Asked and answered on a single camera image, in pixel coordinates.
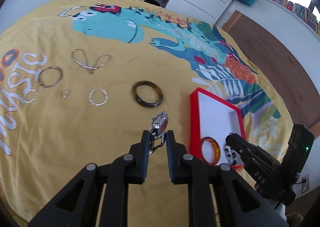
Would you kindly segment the silver wrist watch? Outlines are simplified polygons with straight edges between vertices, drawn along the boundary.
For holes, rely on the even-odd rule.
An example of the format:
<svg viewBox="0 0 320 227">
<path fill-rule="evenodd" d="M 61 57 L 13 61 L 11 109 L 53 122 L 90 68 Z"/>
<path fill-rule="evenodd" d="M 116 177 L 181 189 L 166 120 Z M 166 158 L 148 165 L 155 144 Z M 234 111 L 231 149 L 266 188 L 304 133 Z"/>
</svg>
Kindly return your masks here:
<svg viewBox="0 0 320 227">
<path fill-rule="evenodd" d="M 162 147 L 165 143 L 165 129 L 168 125 L 169 117 L 166 111 L 162 111 L 151 118 L 150 121 L 150 135 L 151 140 L 149 144 L 149 155 L 153 154 L 155 150 Z"/>
</svg>

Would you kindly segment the thin rose gold bangle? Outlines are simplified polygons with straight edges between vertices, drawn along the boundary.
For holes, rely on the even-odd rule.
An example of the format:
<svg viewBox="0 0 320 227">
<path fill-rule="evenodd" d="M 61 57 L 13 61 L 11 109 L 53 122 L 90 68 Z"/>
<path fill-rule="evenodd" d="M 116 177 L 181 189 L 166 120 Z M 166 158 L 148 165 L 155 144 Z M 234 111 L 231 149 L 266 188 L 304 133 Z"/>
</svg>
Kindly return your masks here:
<svg viewBox="0 0 320 227">
<path fill-rule="evenodd" d="M 58 66 L 49 66 L 41 70 L 39 84 L 43 88 L 51 88 L 62 81 L 63 70 Z"/>
</svg>

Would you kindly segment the yellow dinosaur print duvet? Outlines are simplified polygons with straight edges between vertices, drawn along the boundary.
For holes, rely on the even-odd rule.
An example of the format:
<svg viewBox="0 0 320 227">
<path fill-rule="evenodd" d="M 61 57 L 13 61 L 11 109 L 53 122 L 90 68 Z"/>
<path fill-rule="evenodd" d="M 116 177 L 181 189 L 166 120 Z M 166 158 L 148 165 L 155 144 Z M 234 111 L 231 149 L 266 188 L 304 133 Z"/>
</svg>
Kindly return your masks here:
<svg viewBox="0 0 320 227">
<path fill-rule="evenodd" d="M 281 96 L 216 26 L 138 0 L 54 0 L 1 33 L 1 201 L 19 226 L 86 164 L 104 165 L 166 111 L 190 139 L 190 94 L 240 109 L 248 141 L 282 159 Z"/>
</svg>

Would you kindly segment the brown wooden headboard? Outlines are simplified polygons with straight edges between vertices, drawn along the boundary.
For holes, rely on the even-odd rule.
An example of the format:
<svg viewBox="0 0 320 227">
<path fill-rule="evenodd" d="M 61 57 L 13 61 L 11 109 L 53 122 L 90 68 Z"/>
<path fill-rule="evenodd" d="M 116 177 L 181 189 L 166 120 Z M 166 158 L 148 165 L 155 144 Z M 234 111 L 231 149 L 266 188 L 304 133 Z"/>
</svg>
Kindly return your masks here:
<svg viewBox="0 0 320 227">
<path fill-rule="evenodd" d="M 319 137 L 319 93 L 291 52 L 261 25 L 236 10 L 222 26 L 283 98 L 293 123 Z"/>
</svg>

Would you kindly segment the red white jewelry box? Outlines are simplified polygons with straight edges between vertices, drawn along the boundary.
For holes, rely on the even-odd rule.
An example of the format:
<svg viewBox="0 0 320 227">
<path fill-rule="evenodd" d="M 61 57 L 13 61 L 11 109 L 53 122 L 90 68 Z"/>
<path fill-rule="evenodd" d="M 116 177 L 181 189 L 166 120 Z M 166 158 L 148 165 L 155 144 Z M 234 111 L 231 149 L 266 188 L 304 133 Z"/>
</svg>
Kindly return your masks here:
<svg viewBox="0 0 320 227">
<path fill-rule="evenodd" d="M 190 95 L 189 153 L 207 164 L 201 153 L 201 139 L 212 137 L 220 146 L 221 157 L 217 165 L 210 166 L 226 163 L 232 168 L 242 168 L 240 155 L 226 147 L 229 133 L 246 138 L 240 109 L 203 88 L 195 89 Z"/>
</svg>

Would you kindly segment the wall power socket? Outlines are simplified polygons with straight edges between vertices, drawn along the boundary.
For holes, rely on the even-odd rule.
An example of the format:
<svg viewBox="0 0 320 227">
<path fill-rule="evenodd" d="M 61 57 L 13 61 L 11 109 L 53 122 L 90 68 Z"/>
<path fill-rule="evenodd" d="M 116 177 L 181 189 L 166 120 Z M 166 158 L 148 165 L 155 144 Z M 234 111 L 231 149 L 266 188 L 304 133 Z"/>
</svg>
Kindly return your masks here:
<svg viewBox="0 0 320 227">
<path fill-rule="evenodd" d="M 302 178 L 301 191 L 302 191 L 302 193 L 304 193 L 306 191 L 309 191 L 309 189 L 310 189 L 310 174 L 307 174 Z"/>
</svg>

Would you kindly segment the amber orange bangle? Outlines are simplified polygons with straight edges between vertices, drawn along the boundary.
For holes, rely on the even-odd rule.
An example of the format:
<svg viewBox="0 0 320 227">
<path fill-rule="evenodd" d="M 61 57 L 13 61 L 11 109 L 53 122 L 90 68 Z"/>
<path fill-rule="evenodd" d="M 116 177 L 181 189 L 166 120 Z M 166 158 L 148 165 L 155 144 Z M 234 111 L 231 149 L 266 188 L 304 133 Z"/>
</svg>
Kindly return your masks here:
<svg viewBox="0 0 320 227">
<path fill-rule="evenodd" d="M 209 165 L 217 165 L 221 157 L 220 146 L 212 137 L 201 139 L 201 153 L 204 161 Z"/>
</svg>

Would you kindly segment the dark brown bangle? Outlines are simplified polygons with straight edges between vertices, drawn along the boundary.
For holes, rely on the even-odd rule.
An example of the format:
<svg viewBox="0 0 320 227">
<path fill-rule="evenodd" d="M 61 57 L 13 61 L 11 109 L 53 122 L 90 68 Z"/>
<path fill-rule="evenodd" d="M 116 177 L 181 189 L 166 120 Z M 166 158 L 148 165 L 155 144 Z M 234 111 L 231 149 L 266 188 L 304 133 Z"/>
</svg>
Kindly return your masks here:
<svg viewBox="0 0 320 227">
<path fill-rule="evenodd" d="M 131 93 L 133 100 L 145 108 L 156 108 L 164 100 L 161 88 L 151 81 L 138 81 L 132 86 Z"/>
</svg>

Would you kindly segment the twisted silver hoop earring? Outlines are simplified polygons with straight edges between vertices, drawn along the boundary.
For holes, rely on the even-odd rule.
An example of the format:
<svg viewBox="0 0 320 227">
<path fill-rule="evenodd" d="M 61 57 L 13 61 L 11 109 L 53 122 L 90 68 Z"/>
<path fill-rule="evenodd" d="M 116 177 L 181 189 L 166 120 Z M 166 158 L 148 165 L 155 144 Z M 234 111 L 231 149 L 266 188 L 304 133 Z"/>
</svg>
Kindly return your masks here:
<svg viewBox="0 0 320 227">
<path fill-rule="evenodd" d="M 88 94 L 88 102 L 95 107 L 105 105 L 108 99 L 108 92 L 102 88 L 93 89 Z"/>
<path fill-rule="evenodd" d="M 36 89 L 28 90 L 23 96 L 25 100 L 25 104 L 29 104 L 35 101 L 37 99 L 37 95 L 38 95 L 38 92 Z"/>
</svg>

